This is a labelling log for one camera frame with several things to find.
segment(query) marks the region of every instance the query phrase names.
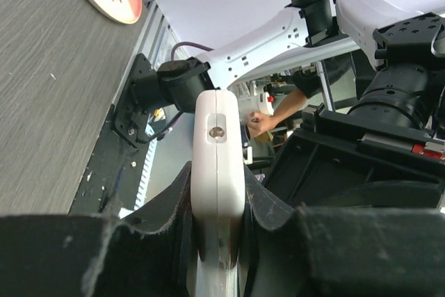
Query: cable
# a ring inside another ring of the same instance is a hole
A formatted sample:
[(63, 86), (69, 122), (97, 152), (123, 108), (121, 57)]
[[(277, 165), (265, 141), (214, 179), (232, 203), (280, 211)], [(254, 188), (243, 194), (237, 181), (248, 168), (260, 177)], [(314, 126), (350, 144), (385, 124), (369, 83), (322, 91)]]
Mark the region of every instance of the cable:
[(179, 117), (183, 114), (182, 111), (179, 111), (176, 113), (175, 116), (173, 116), (173, 118), (167, 123), (167, 125), (164, 126), (164, 128), (162, 128), (161, 130), (159, 130), (158, 132), (152, 134), (151, 136), (148, 137), (148, 139), (146, 141), (143, 141), (144, 144), (148, 144), (150, 143), (152, 140), (157, 139), (158, 137), (160, 137), (161, 135), (164, 135), (164, 133), (169, 130), (169, 128), (171, 128), (173, 125), (175, 125), (176, 121), (178, 121)]
[(355, 69), (355, 61), (354, 61), (353, 53), (350, 52), (349, 54), (350, 54), (350, 66), (353, 69), (355, 78), (357, 78), (357, 70)]
[(175, 60), (175, 52), (179, 47), (193, 47), (193, 48), (197, 48), (197, 49), (201, 49), (204, 51), (213, 51), (212, 48), (206, 47), (205, 45), (200, 45), (199, 43), (194, 43), (194, 42), (179, 42), (177, 44), (175, 44), (172, 48), (172, 53), (170, 55), (170, 59), (172, 61)]

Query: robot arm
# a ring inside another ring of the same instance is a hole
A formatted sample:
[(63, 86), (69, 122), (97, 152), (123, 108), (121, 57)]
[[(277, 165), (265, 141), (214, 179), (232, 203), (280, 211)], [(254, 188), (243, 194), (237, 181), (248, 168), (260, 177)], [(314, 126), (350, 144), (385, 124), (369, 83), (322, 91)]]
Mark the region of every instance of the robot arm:
[(378, 48), (373, 38), (375, 30), (421, 14), (402, 10), (385, 0), (333, 1), (336, 17), (330, 0), (291, 0), (269, 22), (225, 47), (186, 61), (162, 64), (158, 70), (160, 87), (149, 90), (153, 96), (163, 92), (164, 104), (194, 113), (201, 92), (226, 89), (235, 81), (252, 79), (250, 73), (260, 65), (292, 50), (305, 48), (317, 54), (318, 48), (335, 45), (348, 36), (364, 50), (372, 66), (379, 67), (382, 61), (374, 55)]
[[(373, 39), (374, 30), (422, 14), (400, 9), (385, 0), (336, 0), (335, 10), (340, 32), (354, 40), (373, 67), (382, 65), (382, 61), (374, 57), (377, 49)], [(306, 24), (313, 18), (309, 16), (305, 22), (302, 16), (299, 8), (287, 7), (260, 28), (197, 58), (210, 64), (208, 73), (214, 86), (225, 89), (234, 81), (242, 81), (243, 76), (275, 57), (304, 47), (310, 39)]]

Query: screw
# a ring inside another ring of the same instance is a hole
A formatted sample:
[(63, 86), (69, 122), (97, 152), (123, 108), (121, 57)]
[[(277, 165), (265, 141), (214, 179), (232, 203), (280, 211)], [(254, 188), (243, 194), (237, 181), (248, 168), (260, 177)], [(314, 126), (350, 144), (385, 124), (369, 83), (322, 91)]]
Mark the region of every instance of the screw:
[(225, 132), (224, 132), (223, 128), (214, 127), (212, 129), (210, 129), (209, 135), (210, 135), (210, 137), (218, 139), (218, 138), (223, 137), (225, 135)]

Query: black cable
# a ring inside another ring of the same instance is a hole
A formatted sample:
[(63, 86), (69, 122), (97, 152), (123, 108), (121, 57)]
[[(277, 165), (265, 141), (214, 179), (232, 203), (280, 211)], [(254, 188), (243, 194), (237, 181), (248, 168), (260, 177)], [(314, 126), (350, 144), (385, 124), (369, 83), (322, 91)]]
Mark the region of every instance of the black cable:
[(350, 66), (351, 66), (352, 69), (353, 69), (355, 78), (357, 78), (357, 70), (355, 69), (355, 62), (354, 62), (353, 53), (350, 52), (349, 54), (350, 54)]
[(176, 113), (175, 116), (173, 116), (173, 118), (168, 121), (167, 125), (165, 125), (161, 130), (159, 130), (158, 132), (152, 134), (151, 136), (148, 137), (147, 140), (145, 141), (141, 141), (144, 144), (148, 144), (150, 143), (152, 140), (157, 139), (158, 137), (160, 137), (161, 135), (163, 135), (169, 128), (171, 128), (176, 121), (178, 121), (179, 117), (183, 114), (182, 111), (179, 111)]

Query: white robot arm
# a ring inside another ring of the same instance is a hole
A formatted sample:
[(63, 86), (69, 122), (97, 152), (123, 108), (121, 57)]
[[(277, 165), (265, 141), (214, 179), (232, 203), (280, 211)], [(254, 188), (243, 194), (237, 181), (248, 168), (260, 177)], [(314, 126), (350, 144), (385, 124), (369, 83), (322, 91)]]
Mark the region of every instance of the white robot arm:
[[(381, 65), (374, 59), (377, 49), (374, 30), (422, 14), (400, 9), (385, 0), (336, 0), (335, 9), (340, 31), (354, 40), (374, 67)], [(200, 61), (210, 64), (208, 73), (214, 87), (226, 89), (260, 65), (291, 49), (304, 47), (308, 31), (299, 13), (299, 8), (285, 8), (242, 38), (198, 55)], [(323, 47), (312, 48), (315, 54), (317, 48)]]

